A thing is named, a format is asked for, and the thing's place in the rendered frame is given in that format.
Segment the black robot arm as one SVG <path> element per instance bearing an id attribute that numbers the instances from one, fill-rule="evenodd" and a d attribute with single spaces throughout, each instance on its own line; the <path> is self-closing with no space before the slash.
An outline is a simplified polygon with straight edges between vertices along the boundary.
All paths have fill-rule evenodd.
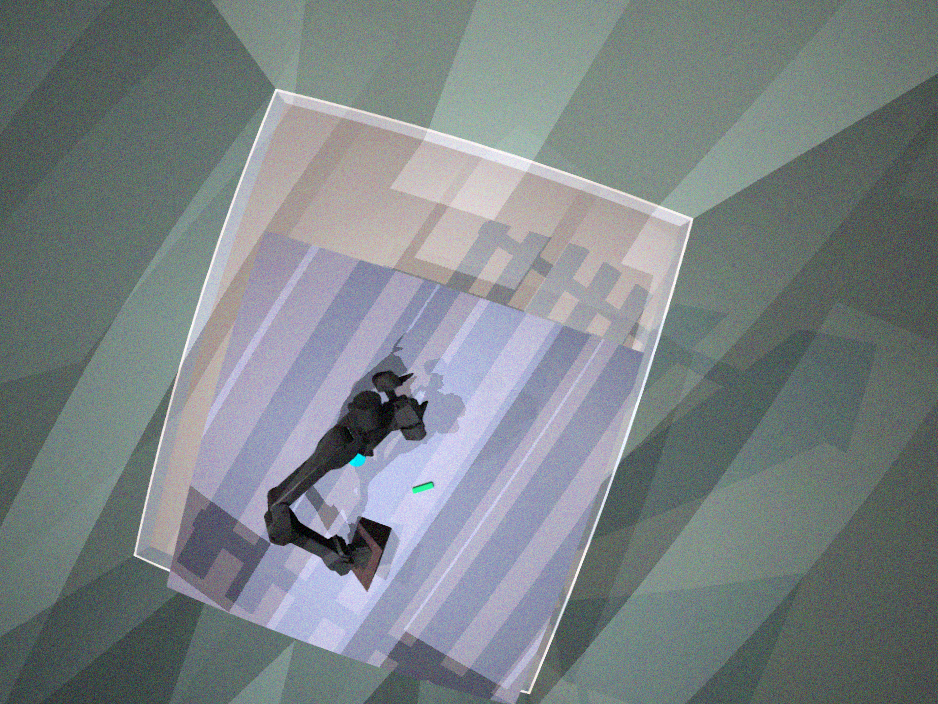
<path id="1" fill-rule="evenodd" d="M 318 441 L 313 455 L 281 484 L 268 491 L 268 510 L 264 516 L 272 544 L 284 546 L 292 543 L 320 557 L 329 570 L 340 576 L 348 574 L 355 566 L 366 569 L 372 551 L 364 539 L 347 545 L 345 539 L 337 534 L 327 539 L 300 523 L 289 506 L 328 471 L 341 469 L 357 454 L 373 457 L 373 449 L 389 435 L 378 393 L 359 392 L 347 406 L 350 413 Z M 389 412 L 397 420 L 397 430 L 418 423 L 424 414 L 418 401 L 406 395 L 396 397 Z"/>

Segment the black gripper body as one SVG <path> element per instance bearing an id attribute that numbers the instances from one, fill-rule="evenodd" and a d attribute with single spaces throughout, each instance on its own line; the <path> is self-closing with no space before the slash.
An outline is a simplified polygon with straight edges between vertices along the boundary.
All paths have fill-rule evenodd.
<path id="1" fill-rule="evenodd" d="M 398 386 L 398 380 L 394 373 L 389 370 L 375 374 L 372 378 L 372 382 L 378 393 L 385 392 L 389 399 L 388 402 L 382 404 L 383 420 L 388 425 L 390 433 L 396 431 L 398 429 L 396 424 L 397 420 L 393 414 L 390 414 L 389 409 L 397 397 L 393 389 Z M 427 433 L 423 425 L 419 422 L 404 426 L 400 428 L 400 430 L 406 440 L 421 440 Z"/>

